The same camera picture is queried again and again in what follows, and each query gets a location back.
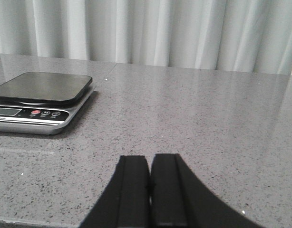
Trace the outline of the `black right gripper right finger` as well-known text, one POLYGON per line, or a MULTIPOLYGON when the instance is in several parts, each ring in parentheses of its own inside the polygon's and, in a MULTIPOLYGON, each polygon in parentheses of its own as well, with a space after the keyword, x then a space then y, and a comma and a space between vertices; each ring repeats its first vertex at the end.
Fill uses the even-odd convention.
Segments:
POLYGON ((156 154, 151 168, 155 228, 257 228, 215 196, 179 154, 156 154))

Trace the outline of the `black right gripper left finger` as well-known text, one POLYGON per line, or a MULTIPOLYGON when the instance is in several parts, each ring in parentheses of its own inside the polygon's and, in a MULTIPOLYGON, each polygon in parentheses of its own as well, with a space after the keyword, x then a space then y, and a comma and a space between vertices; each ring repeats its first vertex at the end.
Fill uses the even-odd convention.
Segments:
POLYGON ((122 155, 81 228, 148 228, 149 169, 144 156, 122 155))

